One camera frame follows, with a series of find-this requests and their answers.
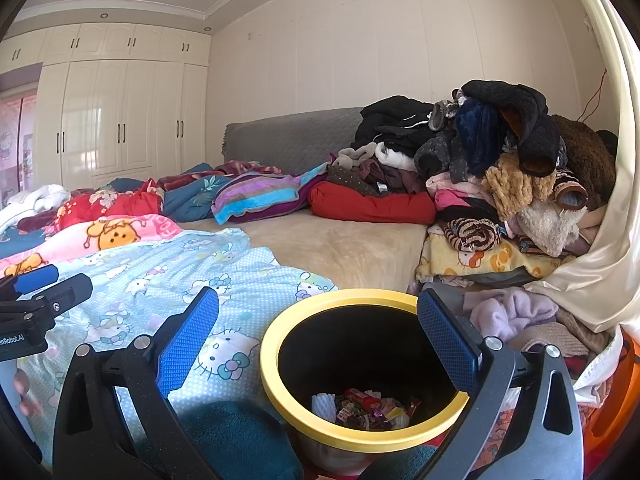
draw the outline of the metal screw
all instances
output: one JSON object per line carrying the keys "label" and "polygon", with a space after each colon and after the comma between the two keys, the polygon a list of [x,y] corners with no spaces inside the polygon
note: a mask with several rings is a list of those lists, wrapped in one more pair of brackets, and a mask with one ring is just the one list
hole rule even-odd
{"label": "metal screw", "polygon": [[560,350],[557,346],[547,345],[545,347],[546,353],[548,353],[551,357],[560,357]]}
{"label": "metal screw", "polygon": [[133,342],[133,346],[135,346],[138,350],[143,350],[151,344],[151,338],[148,335],[141,335],[137,337]]}
{"label": "metal screw", "polygon": [[489,336],[485,338],[484,344],[487,346],[487,348],[490,348],[491,350],[502,349],[502,341],[500,341],[497,337],[494,337],[494,336]]}
{"label": "metal screw", "polygon": [[78,348],[76,348],[76,355],[78,357],[84,357],[89,353],[90,349],[91,347],[89,345],[80,345]]}

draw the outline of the blue gripper pad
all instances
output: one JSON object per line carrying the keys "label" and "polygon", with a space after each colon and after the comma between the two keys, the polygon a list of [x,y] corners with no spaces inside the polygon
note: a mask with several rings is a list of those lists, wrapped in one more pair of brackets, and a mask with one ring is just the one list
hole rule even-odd
{"label": "blue gripper pad", "polygon": [[14,290],[18,294],[28,294],[58,280],[58,268],[47,265],[18,276],[14,282]]}
{"label": "blue gripper pad", "polygon": [[418,321],[455,389],[470,395],[479,390],[480,349],[433,290],[418,297]]}
{"label": "blue gripper pad", "polygon": [[165,399],[184,384],[219,311],[218,295],[208,286],[187,307],[186,319],[158,356],[156,384]]}

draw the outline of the yellow hello kitty towel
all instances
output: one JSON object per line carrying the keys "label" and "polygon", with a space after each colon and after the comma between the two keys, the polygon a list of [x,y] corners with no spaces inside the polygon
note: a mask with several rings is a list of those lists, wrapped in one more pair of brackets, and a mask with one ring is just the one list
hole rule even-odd
{"label": "yellow hello kitty towel", "polygon": [[433,225],[428,230],[422,248],[416,279],[427,282],[430,281],[430,276],[437,274],[468,276],[486,272],[508,272],[523,266],[532,276],[546,278],[566,260],[567,258],[562,260],[550,256],[522,254],[517,246],[508,240],[503,240],[499,247],[491,251],[457,251],[447,242],[440,226]]}

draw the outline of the trash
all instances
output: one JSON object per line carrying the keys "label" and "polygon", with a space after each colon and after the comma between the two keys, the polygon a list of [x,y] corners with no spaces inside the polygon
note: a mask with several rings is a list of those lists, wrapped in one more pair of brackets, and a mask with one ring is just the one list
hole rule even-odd
{"label": "trash", "polygon": [[[411,415],[420,403],[420,399],[411,398]],[[324,420],[352,430],[402,430],[411,423],[411,415],[398,400],[382,398],[380,392],[371,390],[348,388],[343,395],[318,394],[312,397],[311,407]]]}

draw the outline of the yellow trash can rim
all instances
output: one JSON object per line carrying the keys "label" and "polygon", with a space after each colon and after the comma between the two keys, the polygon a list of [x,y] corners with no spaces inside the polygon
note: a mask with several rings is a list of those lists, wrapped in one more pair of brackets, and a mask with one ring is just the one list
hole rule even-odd
{"label": "yellow trash can rim", "polygon": [[450,428],[468,401],[458,392],[451,402],[428,420],[391,431],[360,431],[343,428],[314,415],[287,390],[278,371],[278,354],[289,332],[305,319],[342,306],[378,305],[416,314],[418,298],[392,290],[348,288],[318,294],[289,307],[268,327],[260,348],[262,384],[271,403],[284,419],[312,439],[346,451],[382,453],[419,446]]}

